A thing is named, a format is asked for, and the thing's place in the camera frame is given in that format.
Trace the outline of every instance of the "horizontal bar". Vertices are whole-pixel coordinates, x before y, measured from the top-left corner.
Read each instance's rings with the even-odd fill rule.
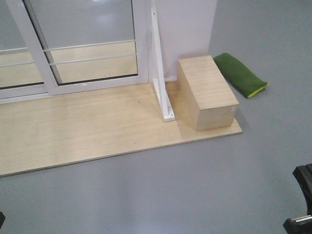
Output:
[[[27,50],[27,47],[15,48],[15,49],[8,49],[8,50],[0,50],[0,53],[1,53],[1,52],[17,51],[17,50]]]
[[[305,217],[301,217],[301,218],[296,218],[296,219],[294,219],[294,221],[296,221],[296,223],[299,223],[299,222],[310,220],[310,219],[312,219],[311,215],[305,216]]]
[[[81,47],[89,47],[89,46],[97,46],[97,45],[110,45],[110,44],[120,44],[120,43],[127,43],[127,42],[135,42],[136,40],[120,40],[120,41],[112,41],[112,42],[104,42],[104,43],[96,43],[96,44],[87,44],[87,45],[73,45],[73,46],[66,46],[66,47],[58,47],[58,48],[50,48],[44,49],[44,52],[54,51],[54,50],[66,50],[66,49],[74,49],[74,48],[81,48]]]
[[[0,67],[11,67],[11,66],[19,66],[19,65],[26,65],[26,64],[32,64],[32,63],[34,62],[9,63],[9,64],[0,65]]]
[[[65,61],[65,62],[52,62],[52,63],[49,63],[49,65],[53,66],[53,65],[67,64],[67,63],[73,63],[73,62],[86,62],[86,61],[94,61],[94,60],[101,60],[101,59],[113,59],[113,58],[136,56],[136,55],[137,55],[136,53],[131,53],[131,54],[125,54],[125,55],[108,56],[108,57],[86,58],[86,59],[79,59],[79,60],[72,60],[72,61]]]

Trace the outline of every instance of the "baseboard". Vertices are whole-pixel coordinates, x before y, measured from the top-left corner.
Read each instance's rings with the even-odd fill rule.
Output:
[[[165,82],[173,82],[177,81],[177,76],[172,76],[172,77],[166,77]]]

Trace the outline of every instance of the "white wall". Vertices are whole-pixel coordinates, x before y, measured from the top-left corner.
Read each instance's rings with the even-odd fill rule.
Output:
[[[177,61],[208,54],[217,0],[156,0],[166,78]]]

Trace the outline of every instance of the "plywood board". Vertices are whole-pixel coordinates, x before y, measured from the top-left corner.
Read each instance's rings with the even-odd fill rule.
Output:
[[[176,83],[176,121],[164,122],[150,84],[0,105],[0,176],[241,133],[196,132]]]

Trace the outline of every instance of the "glass panel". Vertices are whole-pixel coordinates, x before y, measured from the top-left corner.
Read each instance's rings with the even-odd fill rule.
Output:
[[[34,63],[0,67],[0,88],[42,82]]]
[[[0,55],[0,65],[33,62],[29,52]]]
[[[56,66],[63,83],[137,74],[136,56],[107,58]]]
[[[43,83],[5,1],[0,1],[0,89]]]
[[[24,0],[59,85],[137,75],[131,0]]]
[[[48,48],[135,38],[131,0],[29,2]]]
[[[134,41],[51,51],[55,63],[135,53],[136,45]]]

